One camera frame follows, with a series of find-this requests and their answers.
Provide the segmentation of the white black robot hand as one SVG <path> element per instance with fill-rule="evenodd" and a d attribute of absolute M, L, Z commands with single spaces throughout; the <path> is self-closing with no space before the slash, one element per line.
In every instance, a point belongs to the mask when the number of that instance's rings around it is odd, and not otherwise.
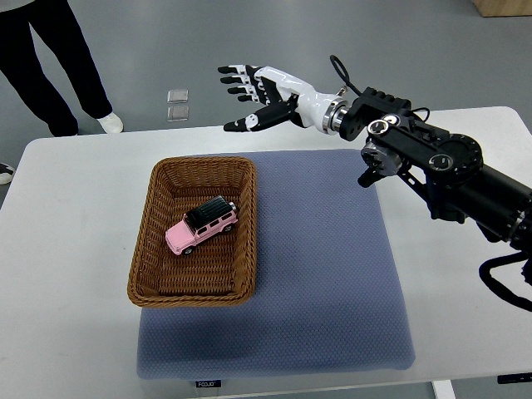
<path fill-rule="evenodd" d="M 222 83 L 242 85 L 227 90 L 232 95 L 242 94 L 238 96 L 240 102 L 265 104 L 266 98 L 258 96 L 260 90 L 255 87 L 259 83 L 263 85 L 269 99 L 266 107 L 245 118 L 226 123 L 224 131 L 263 131 L 285 121 L 292 120 L 295 123 L 293 118 L 298 116 L 298 126 L 314 126 L 321 132 L 335 132 L 334 116 L 345 106 L 345 99 L 338 94 L 318 92 L 311 84 L 270 66 L 220 66 L 218 72 L 232 75 L 221 77 Z"/>

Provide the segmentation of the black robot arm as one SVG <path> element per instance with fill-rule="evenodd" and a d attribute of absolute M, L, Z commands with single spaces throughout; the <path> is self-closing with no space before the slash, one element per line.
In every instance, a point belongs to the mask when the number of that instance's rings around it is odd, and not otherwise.
<path fill-rule="evenodd" d="M 230 94 L 260 104 L 258 111 L 227 123 L 226 131 L 262 131 L 291 121 L 347 141 L 366 133 L 367 169 L 359 184 L 396 175 L 425 201 L 433 219 L 473 219 L 490 242 L 508 243 L 514 252 L 485 261 L 480 279 L 505 301 L 529 306 L 492 273 L 522 263 L 524 279 L 531 278 L 531 190 L 486 165 L 476 140 L 432 126 L 408 100 L 370 87 L 348 101 L 270 66 L 229 65 L 219 73 Z"/>

